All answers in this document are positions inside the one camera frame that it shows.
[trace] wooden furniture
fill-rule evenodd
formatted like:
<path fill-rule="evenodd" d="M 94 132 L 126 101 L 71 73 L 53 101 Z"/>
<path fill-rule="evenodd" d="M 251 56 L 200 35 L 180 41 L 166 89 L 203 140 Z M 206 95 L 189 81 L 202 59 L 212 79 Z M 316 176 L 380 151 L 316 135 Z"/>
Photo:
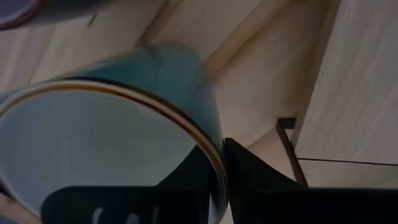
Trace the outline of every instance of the wooden furniture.
<path fill-rule="evenodd" d="M 341 1 L 296 130 L 310 185 L 398 188 L 397 34 L 397 1 Z"/>

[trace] mug rim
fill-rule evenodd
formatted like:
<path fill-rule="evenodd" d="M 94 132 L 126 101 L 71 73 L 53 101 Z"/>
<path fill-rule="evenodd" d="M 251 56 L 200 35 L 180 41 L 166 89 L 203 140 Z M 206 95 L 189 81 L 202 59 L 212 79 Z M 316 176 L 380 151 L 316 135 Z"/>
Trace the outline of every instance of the mug rim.
<path fill-rule="evenodd" d="M 65 90 L 97 91 L 100 93 L 122 97 L 124 99 L 146 106 L 151 110 L 154 110 L 155 112 L 161 114 L 162 116 L 165 116 L 167 119 L 171 120 L 171 122 L 182 128 L 206 154 L 208 160 L 213 167 L 213 170 L 216 173 L 218 187 L 221 194 L 220 202 L 216 205 L 216 208 L 219 208 L 221 212 L 217 217 L 217 223 L 221 221 L 228 204 L 227 176 L 223 161 L 221 159 L 221 149 L 218 150 L 218 147 L 211 140 L 211 138 L 207 134 L 205 134 L 205 132 L 184 112 L 182 112 L 169 102 L 163 100 L 162 98 L 148 93 L 147 91 L 135 88 L 133 86 L 127 86 L 99 78 L 72 77 L 58 80 L 49 80 L 22 89 L 7 98 L 0 105 L 0 122 L 9 110 L 11 110 L 19 103 L 22 103 L 26 99 L 43 93 Z M 15 196 L 17 195 L 17 193 L 9 189 L 4 181 L 4 177 L 1 176 L 0 185 L 2 185 L 4 189 L 10 194 L 10 196 L 15 198 L 15 200 L 19 202 L 24 208 L 28 209 L 28 211 L 30 211 L 35 216 L 40 217 L 39 214 L 35 214 L 32 209 L 29 209 L 29 206 L 27 206 L 26 202 L 21 201 L 18 196 Z"/>

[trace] gold rim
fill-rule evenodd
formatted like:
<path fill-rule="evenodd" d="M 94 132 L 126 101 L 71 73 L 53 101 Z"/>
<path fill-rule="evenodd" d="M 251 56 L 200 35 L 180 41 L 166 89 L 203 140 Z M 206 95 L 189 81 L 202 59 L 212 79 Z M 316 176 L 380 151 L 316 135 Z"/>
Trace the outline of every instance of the gold rim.
<path fill-rule="evenodd" d="M 62 90 L 89 90 L 120 96 L 136 103 L 145 105 L 179 125 L 191 136 L 191 138 L 197 142 L 199 147 L 206 154 L 216 172 L 218 185 L 221 190 L 220 204 L 217 206 L 221 209 L 221 213 L 218 217 L 218 221 L 221 221 L 226 210 L 228 198 L 226 171 L 222 163 L 219 150 L 217 150 L 217 147 L 210 140 L 210 138 L 189 117 L 187 117 L 178 108 L 157 96 L 151 95 L 146 91 L 142 91 L 131 86 L 121 86 L 119 84 L 109 83 L 106 80 L 87 80 L 84 78 L 52 80 L 34 85 L 30 88 L 26 88 L 10 96 L 0 106 L 0 119 L 15 105 L 30 97 L 51 91 Z M 12 192 L 7 188 L 5 183 L 4 187 L 10 193 L 10 195 L 13 196 Z"/>

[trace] blue mug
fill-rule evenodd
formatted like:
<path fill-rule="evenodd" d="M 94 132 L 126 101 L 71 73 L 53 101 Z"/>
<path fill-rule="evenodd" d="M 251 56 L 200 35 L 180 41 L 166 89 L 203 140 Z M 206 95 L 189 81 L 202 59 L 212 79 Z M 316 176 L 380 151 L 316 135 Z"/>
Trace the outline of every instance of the blue mug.
<path fill-rule="evenodd" d="M 195 147 L 215 171 L 210 223 L 228 202 L 211 85 L 191 51 L 160 45 L 0 96 L 0 180 L 39 216 L 71 185 L 148 186 Z"/>

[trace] wooden panel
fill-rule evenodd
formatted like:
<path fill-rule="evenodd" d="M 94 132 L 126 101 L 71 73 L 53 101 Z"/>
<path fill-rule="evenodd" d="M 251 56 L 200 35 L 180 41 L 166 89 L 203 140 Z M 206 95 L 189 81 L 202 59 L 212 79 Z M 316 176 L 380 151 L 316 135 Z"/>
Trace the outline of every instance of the wooden panel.
<path fill-rule="evenodd" d="M 151 43 L 178 42 L 206 59 L 261 0 L 185 0 Z"/>
<path fill-rule="evenodd" d="M 317 0 L 284 6 L 215 77 L 224 136 L 248 146 L 297 112 L 326 10 Z"/>
<path fill-rule="evenodd" d="M 0 33 L 0 91 L 20 88 L 132 50 L 162 0 L 116 1 L 91 21 Z"/>
<path fill-rule="evenodd" d="M 161 4 L 162 0 L 116 1 L 93 22 L 89 17 L 57 25 L 33 82 L 132 50 Z"/>
<path fill-rule="evenodd" d="M 398 189 L 398 166 L 302 160 L 300 164 L 311 187 Z"/>
<path fill-rule="evenodd" d="M 320 31 L 320 37 L 319 37 L 319 41 L 318 41 L 318 45 L 317 45 L 317 50 L 315 51 L 315 54 L 313 56 L 311 69 L 308 73 L 307 81 L 305 84 L 305 89 L 304 89 L 305 94 L 304 94 L 303 102 L 300 105 L 300 108 L 297 113 L 297 122 L 296 122 L 296 125 L 294 128 L 294 133 L 292 135 L 292 140 L 291 140 L 293 146 L 296 146 L 297 140 L 300 136 L 300 131 L 301 131 L 301 128 L 304 123 L 304 117 L 305 117 L 305 114 L 307 113 L 308 105 L 310 104 L 313 88 L 315 86 L 315 82 L 317 80 L 318 73 L 320 71 L 321 62 L 322 62 L 326 47 L 329 42 L 331 30 L 335 23 L 336 14 L 337 14 L 339 5 L 340 5 L 340 0 L 330 0 L 329 7 L 328 7 L 328 13 L 326 14 L 325 21 L 323 22 L 323 25 L 322 25 L 322 28 Z"/>
<path fill-rule="evenodd" d="M 398 1 L 343 0 L 299 157 L 398 164 Z"/>
<path fill-rule="evenodd" d="M 169 19 L 174 15 L 182 2 L 183 0 L 165 0 L 137 44 L 140 46 L 150 45 L 169 22 Z"/>

